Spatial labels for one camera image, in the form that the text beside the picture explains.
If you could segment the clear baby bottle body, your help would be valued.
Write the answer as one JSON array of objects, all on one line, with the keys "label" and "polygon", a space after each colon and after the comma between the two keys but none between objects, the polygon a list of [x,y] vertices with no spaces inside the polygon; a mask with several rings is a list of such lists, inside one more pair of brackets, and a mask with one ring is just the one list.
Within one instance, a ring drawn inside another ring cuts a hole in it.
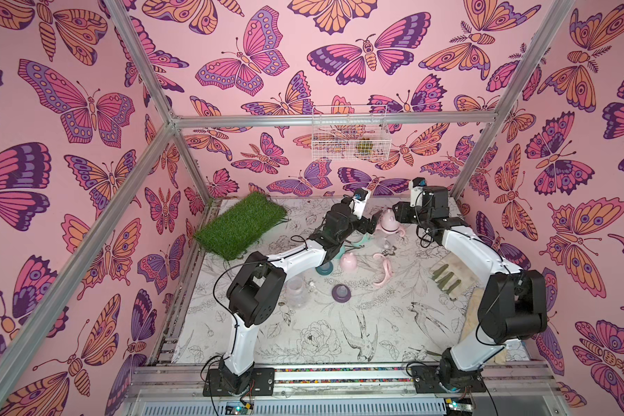
[{"label": "clear baby bottle body", "polygon": [[373,243],[378,251],[382,253],[392,253],[396,249],[393,242],[389,239],[389,235],[383,232],[376,232],[373,235]]}]

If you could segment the purple nipple collar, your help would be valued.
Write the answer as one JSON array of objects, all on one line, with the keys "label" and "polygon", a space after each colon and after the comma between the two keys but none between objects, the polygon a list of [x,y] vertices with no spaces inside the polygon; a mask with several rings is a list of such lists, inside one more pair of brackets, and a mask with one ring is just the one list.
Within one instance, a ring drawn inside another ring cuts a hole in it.
[{"label": "purple nipple collar", "polygon": [[346,284],[336,284],[331,291],[331,296],[337,303],[347,303],[351,299],[352,293]]}]

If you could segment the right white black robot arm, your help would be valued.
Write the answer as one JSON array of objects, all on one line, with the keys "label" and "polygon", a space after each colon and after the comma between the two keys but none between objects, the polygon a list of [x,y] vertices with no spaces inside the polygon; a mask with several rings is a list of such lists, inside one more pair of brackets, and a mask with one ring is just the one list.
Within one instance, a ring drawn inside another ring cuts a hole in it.
[{"label": "right white black robot arm", "polygon": [[464,390],[481,376],[488,360],[507,346],[547,329],[545,278],[539,271],[511,262],[466,221],[452,217],[447,188],[428,185],[423,178],[412,180],[409,188],[410,201],[393,206],[395,219],[415,225],[423,243],[438,244],[457,256],[485,286],[477,326],[444,351],[437,371],[445,390]]}]

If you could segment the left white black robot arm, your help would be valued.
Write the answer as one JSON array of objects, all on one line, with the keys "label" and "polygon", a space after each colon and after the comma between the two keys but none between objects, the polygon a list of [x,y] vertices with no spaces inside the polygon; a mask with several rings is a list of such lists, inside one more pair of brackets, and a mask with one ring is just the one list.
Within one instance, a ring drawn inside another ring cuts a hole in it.
[{"label": "left white black robot arm", "polygon": [[361,203],[343,199],[299,246],[275,255],[254,251],[241,263],[226,293],[232,329],[227,350],[218,359],[218,385],[225,393],[242,395],[250,389],[259,326],[272,315],[285,283],[330,263],[352,234],[375,232],[381,215],[366,218],[362,211]]}]

